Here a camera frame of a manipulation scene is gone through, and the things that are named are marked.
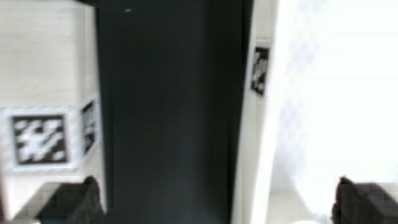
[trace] white panel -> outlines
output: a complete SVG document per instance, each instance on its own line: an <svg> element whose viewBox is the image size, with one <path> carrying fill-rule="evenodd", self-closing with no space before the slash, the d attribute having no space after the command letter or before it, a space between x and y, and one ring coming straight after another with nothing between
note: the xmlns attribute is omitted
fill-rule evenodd
<svg viewBox="0 0 398 224"><path fill-rule="evenodd" d="M77 120L68 125L80 129L73 138L82 138L80 110L98 96L96 67L93 8L73 0L0 0L0 109L70 107ZM6 142L2 136L2 157ZM75 170L2 172L7 219L46 182L80 182L87 175L98 178L105 204L102 147L100 139Z"/></svg>
<svg viewBox="0 0 398 224"><path fill-rule="evenodd" d="M299 195L313 219L331 223L340 177L398 181L398 2L283 2L277 21L290 22L277 23L274 56L286 61L270 73L285 86L272 197ZM276 200L269 206L267 224L283 223Z"/></svg>

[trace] black panel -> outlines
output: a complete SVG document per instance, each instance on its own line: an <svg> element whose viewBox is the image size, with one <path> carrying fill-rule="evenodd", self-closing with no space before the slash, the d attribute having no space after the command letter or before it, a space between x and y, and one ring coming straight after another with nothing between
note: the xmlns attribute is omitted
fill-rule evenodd
<svg viewBox="0 0 398 224"><path fill-rule="evenodd" d="M98 43L109 223L228 224L242 2L103 0Z"/></svg>

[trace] qr code pattern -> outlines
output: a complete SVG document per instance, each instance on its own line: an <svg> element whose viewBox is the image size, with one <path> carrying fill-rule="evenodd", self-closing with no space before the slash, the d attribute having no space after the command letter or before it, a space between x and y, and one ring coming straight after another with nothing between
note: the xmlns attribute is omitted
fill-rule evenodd
<svg viewBox="0 0 398 224"><path fill-rule="evenodd" d="M20 165L68 162L64 117L14 116L14 153Z"/></svg>
<svg viewBox="0 0 398 224"><path fill-rule="evenodd" d="M265 94L267 70L269 70L269 49L256 48L251 88L260 95Z"/></svg>
<svg viewBox="0 0 398 224"><path fill-rule="evenodd" d="M96 106L94 101L87 104L87 106L82 109L82 127L84 127L84 149L86 153L89 153L89 150L93 148L93 145L96 143Z"/></svg>

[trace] black rectangular object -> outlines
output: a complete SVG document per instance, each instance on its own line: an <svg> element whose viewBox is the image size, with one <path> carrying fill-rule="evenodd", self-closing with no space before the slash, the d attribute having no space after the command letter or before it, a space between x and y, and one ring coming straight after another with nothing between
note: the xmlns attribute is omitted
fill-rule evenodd
<svg viewBox="0 0 398 224"><path fill-rule="evenodd" d="M228 224L242 1L103 0L98 44L109 223Z"/></svg>
<svg viewBox="0 0 398 224"><path fill-rule="evenodd" d="M398 203L375 183L341 178L333 214L334 224L398 223Z"/></svg>

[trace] black pillar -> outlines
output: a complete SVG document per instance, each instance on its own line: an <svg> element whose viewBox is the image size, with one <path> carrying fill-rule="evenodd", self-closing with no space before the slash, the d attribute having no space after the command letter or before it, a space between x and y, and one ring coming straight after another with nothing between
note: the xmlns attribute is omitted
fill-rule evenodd
<svg viewBox="0 0 398 224"><path fill-rule="evenodd" d="M228 224L242 0L102 0L109 223Z"/></svg>

